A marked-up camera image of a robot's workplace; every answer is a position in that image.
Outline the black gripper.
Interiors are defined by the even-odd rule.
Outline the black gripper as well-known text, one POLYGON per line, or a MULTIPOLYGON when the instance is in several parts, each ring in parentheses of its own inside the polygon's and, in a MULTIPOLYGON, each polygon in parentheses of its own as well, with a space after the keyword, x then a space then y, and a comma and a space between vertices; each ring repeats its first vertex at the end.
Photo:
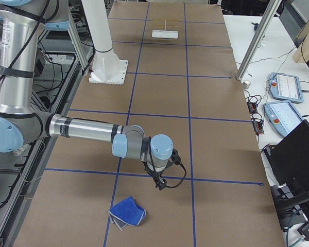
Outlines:
POLYGON ((155 172, 155 173, 153 173, 152 177, 153 177, 153 180, 155 181, 155 183, 157 183, 159 190, 163 190, 164 187, 167 186, 166 179, 163 179, 160 173, 155 172))

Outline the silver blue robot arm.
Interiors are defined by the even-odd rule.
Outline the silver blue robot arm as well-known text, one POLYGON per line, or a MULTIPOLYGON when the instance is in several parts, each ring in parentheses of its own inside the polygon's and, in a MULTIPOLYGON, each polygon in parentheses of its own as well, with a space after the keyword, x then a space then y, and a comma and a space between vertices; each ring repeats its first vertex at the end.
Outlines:
POLYGON ((67 1, 0 1, 3 33, 0 63, 0 152, 38 138, 63 136, 108 142, 112 154, 143 162, 156 187, 167 186, 163 171, 177 162, 172 140, 147 137, 139 126, 63 117, 31 107, 38 31, 66 30, 81 53, 67 1))

